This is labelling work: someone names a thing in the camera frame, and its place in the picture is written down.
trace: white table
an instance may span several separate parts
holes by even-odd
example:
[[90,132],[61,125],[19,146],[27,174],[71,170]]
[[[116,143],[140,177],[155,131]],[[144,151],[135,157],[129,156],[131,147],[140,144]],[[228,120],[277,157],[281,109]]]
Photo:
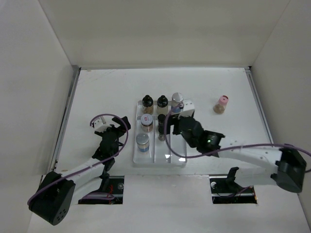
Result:
[[[88,126],[95,115],[128,116],[128,144],[109,172],[125,175],[124,203],[72,206],[56,227],[33,215],[28,232],[310,232],[298,196],[275,186],[255,186],[258,205],[212,204],[206,174],[250,164],[204,157],[188,160],[184,168],[134,166],[137,102],[146,94],[156,100],[174,92],[192,99],[195,119],[205,129],[245,144],[269,142],[243,68],[81,71],[56,171],[72,169],[93,155],[101,140]],[[229,96],[229,103],[225,113],[217,115],[212,107],[221,95]],[[187,150],[188,155],[197,154]]]

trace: silver lid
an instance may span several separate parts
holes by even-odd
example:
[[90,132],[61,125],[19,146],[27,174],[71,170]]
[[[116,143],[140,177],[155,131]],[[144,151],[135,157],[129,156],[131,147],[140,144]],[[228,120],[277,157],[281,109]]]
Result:
[[144,114],[141,116],[140,118],[140,122],[142,125],[145,125],[145,126],[149,126],[153,123],[153,118],[152,118],[152,115],[150,114]]
[[184,97],[181,93],[176,92],[172,95],[172,100],[174,100],[177,103],[180,103],[184,100]]
[[140,145],[145,145],[149,142],[149,136],[145,133],[139,133],[136,136],[136,142]]

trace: screw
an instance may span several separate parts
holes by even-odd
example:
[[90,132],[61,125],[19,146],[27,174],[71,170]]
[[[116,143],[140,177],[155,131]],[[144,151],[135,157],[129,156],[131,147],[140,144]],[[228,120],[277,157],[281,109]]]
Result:
[[123,183],[118,183],[118,189],[120,189],[120,190],[124,189],[124,184]]
[[215,186],[216,186],[216,182],[215,182],[215,181],[213,181],[212,183],[210,183],[210,187],[211,187],[212,189],[214,189]]

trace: beige wall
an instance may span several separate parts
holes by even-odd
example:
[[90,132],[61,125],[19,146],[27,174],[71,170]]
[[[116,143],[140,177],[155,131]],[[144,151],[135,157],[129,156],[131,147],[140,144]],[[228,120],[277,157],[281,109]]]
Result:
[[[252,73],[275,142],[311,151],[311,1],[291,0]],[[308,169],[311,159],[306,158]],[[311,173],[300,195],[311,224]]]
[[289,0],[40,0],[72,64],[252,65]]
[[72,78],[37,0],[0,0],[0,232],[26,232]]

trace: pink lid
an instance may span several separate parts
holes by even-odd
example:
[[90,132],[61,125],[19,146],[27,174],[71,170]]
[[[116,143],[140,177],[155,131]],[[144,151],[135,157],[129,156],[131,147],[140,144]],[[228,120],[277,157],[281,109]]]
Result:
[[228,101],[229,101],[228,96],[221,96],[221,97],[219,98],[218,103],[219,103],[220,105],[227,105]]

